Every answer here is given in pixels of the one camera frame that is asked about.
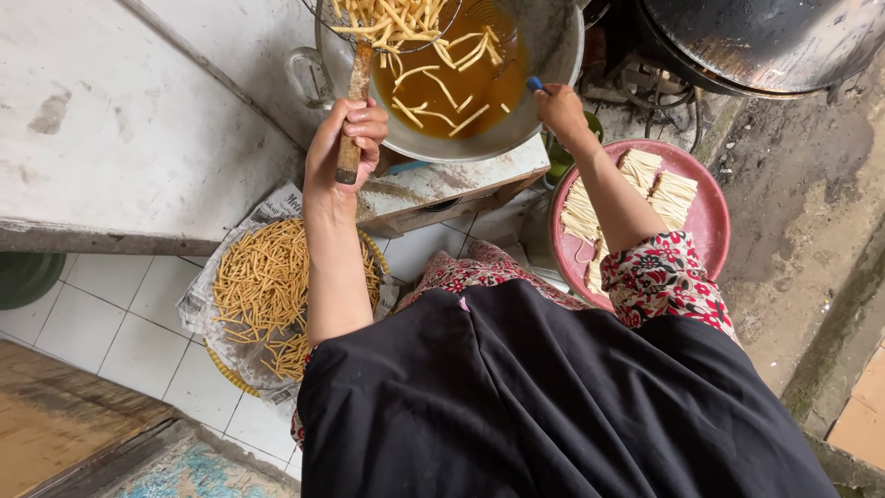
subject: black skirt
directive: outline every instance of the black skirt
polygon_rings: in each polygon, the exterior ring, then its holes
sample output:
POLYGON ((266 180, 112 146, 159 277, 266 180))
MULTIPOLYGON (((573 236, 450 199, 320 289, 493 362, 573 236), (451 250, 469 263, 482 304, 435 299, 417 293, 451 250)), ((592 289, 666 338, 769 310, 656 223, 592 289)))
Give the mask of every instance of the black skirt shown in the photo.
POLYGON ((675 315, 631 331, 521 280, 323 342, 298 413, 308 498, 837 496, 728 336, 675 315))

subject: metal pot handle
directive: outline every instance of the metal pot handle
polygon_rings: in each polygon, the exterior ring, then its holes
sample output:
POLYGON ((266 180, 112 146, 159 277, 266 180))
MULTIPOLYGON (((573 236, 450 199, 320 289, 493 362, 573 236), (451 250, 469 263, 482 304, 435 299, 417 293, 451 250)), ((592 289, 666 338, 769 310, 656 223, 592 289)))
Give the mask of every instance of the metal pot handle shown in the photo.
POLYGON ((295 74, 295 63, 301 59, 306 59, 309 63, 319 66, 322 68, 322 73, 326 73, 326 66, 323 64, 323 59, 318 50, 312 47, 298 47, 291 51, 289 57, 286 58, 286 77, 289 79, 289 84, 295 89, 295 93, 301 98, 305 107, 308 109, 328 111, 332 108, 332 104, 335 103, 335 94, 332 89, 323 82, 324 84, 319 85, 317 88, 319 99, 307 98, 307 94, 304 93, 304 88, 301 86, 301 82, 295 74))

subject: white tiled floor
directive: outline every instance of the white tiled floor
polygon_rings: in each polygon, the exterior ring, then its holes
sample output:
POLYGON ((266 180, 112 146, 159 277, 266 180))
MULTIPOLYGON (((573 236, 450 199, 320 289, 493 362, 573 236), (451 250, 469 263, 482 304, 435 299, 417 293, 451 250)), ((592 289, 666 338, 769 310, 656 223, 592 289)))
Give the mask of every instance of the white tiled floor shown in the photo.
MULTIPOLYGON (((519 234, 523 214, 541 196, 524 191, 494 213, 374 240, 393 277, 411 282, 440 249, 466 257, 467 246, 477 238, 494 242, 508 231, 519 234)), ((192 338, 181 327, 175 303, 205 261, 69 254, 49 293, 29 306, 0 311, 0 338, 162 399, 300 479, 301 452, 289 437, 288 422, 228 382, 200 337, 192 338)))

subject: newspaper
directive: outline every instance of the newspaper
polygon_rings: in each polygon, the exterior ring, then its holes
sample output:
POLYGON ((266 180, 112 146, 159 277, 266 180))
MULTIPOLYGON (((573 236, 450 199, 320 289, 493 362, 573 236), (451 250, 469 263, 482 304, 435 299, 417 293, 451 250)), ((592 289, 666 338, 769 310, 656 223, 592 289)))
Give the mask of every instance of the newspaper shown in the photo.
MULTIPOLYGON (((280 379, 261 362, 264 360, 272 363, 273 360, 273 354, 264 347, 263 343, 242 344, 228 338, 223 329, 229 325, 212 320, 214 316, 219 316, 219 310, 212 297, 212 285, 215 282, 221 256, 247 231, 254 232, 270 223, 301 216, 301 191, 294 184, 286 183, 258 205, 239 226, 227 233, 221 245, 206 262, 203 271, 190 284, 177 305, 181 326, 202 335, 221 362, 239 374, 246 385, 258 391, 265 405, 286 422, 291 419, 295 411, 300 383, 288 377, 280 379)), ((380 267, 376 271, 382 281, 381 298, 374 316, 375 322, 378 322, 389 315, 396 303, 399 288, 393 285, 393 278, 385 274, 380 267)), ((297 323, 290 325, 283 332, 285 337, 281 340, 288 340, 300 332, 297 323)))

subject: hand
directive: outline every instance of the hand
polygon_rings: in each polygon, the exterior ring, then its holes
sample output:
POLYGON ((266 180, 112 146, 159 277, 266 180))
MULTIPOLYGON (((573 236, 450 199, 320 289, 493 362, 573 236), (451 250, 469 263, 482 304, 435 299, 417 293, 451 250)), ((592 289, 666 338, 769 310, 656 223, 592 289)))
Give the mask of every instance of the hand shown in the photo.
POLYGON ((569 149, 591 137, 596 140, 584 116, 584 105, 574 90, 568 85, 555 83, 548 83, 544 88, 552 95, 543 90, 536 90, 534 95, 535 102, 541 107, 538 119, 544 122, 544 127, 555 133, 559 142, 569 149))
POLYGON ((329 116, 319 125, 307 152, 304 172, 304 215, 310 211, 326 211, 339 206, 356 209, 357 192, 366 183, 369 174, 378 166, 379 146, 387 138, 388 114, 377 106, 373 98, 368 102, 340 98, 329 116), (350 125, 344 130, 355 137, 357 147, 363 150, 359 161, 357 182, 344 185, 335 181, 338 166, 338 148, 344 119, 350 125))

